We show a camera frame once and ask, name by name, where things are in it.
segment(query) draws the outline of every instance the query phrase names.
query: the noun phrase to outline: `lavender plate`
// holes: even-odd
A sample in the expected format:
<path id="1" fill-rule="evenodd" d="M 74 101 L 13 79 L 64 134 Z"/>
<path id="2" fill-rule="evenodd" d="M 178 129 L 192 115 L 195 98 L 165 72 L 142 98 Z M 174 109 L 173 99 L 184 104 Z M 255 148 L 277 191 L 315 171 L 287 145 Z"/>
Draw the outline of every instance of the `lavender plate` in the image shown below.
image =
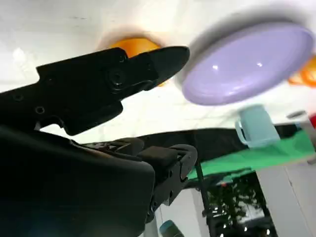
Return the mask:
<path id="1" fill-rule="evenodd" d="M 264 23 L 214 44 L 182 84 L 200 105 L 233 103 L 264 92 L 299 70 L 312 56 L 313 34 L 294 23 Z"/>

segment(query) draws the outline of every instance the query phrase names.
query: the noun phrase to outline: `orange object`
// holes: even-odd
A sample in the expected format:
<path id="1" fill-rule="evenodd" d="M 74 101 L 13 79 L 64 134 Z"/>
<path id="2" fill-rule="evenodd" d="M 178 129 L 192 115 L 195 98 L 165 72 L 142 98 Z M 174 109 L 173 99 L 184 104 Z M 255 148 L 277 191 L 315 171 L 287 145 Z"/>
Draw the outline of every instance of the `orange object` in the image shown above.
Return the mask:
<path id="1" fill-rule="evenodd" d="M 291 76 L 288 82 L 292 85 L 316 87 L 316 56 L 313 56 L 299 73 Z"/>
<path id="2" fill-rule="evenodd" d="M 160 48 L 158 44 L 155 44 L 146 38 L 123 39 L 110 46 L 110 48 L 116 47 L 124 49 L 129 58 L 134 57 L 140 53 Z"/>

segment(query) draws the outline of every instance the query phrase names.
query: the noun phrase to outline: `teal object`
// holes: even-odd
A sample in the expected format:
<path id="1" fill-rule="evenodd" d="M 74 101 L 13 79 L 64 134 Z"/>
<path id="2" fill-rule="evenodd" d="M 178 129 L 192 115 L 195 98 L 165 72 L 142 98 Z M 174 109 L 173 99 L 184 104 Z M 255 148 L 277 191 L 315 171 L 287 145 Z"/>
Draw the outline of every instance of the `teal object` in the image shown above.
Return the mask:
<path id="1" fill-rule="evenodd" d="M 300 161 L 313 154 L 315 154 L 315 149 L 310 137 L 301 130 L 291 138 L 282 139 L 265 147 L 248 149 L 205 161 L 201 166 L 204 176 L 245 169 L 245 172 L 232 174 L 228 177 L 230 179 L 269 166 Z M 191 171 L 188 178 L 197 178 L 195 169 Z"/>
<path id="2" fill-rule="evenodd" d="M 280 140 L 269 114 L 262 105 L 248 107 L 239 114 L 240 120 L 236 121 L 235 128 L 243 144 L 254 148 Z"/>

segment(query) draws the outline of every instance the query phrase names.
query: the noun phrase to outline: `screw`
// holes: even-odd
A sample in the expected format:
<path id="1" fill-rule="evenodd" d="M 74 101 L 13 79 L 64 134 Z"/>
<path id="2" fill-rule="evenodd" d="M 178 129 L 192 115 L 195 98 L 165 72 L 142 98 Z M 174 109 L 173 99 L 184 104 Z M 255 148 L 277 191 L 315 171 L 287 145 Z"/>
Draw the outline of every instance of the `screw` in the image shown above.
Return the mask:
<path id="1" fill-rule="evenodd" d="M 110 81 L 116 85 L 120 86 L 125 82 L 124 74 L 121 71 L 114 71 L 110 73 Z"/>
<path id="2" fill-rule="evenodd" d="M 13 95 L 15 101 L 22 101 L 24 99 L 23 95 Z"/>
<path id="3" fill-rule="evenodd" d="M 39 114 L 39 115 L 42 115 L 42 114 L 45 113 L 45 109 L 44 109 L 44 107 L 42 107 L 42 106 L 37 106 L 37 107 L 35 108 L 35 112 L 36 112 L 37 114 Z"/>

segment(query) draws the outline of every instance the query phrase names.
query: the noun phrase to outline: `white table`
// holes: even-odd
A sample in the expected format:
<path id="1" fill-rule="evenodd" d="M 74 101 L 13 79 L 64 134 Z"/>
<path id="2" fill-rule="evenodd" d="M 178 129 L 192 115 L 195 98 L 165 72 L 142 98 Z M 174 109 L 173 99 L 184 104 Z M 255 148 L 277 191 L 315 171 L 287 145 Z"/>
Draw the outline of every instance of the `white table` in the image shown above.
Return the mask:
<path id="1" fill-rule="evenodd" d="M 316 1 L 269 0 L 263 4 L 257 0 L 3 0 L 0 90 L 37 81 L 35 66 L 90 53 L 139 33 L 166 46 L 188 45 L 196 56 L 209 37 L 260 14 L 288 15 L 316 32 Z M 176 85 L 181 76 L 124 100 L 121 115 L 74 139 L 89 142 L 232 127 L 238 109 L 254 103 L 264 104 L 274 123 L 288 122 L 286 115 L 297 110 L 316 112 L 316 90 L 290 86 L 286 81 L 240 103 L 197 106 L 187 102 Z M 66 136 L 56 126 L 45 131 Z"/>

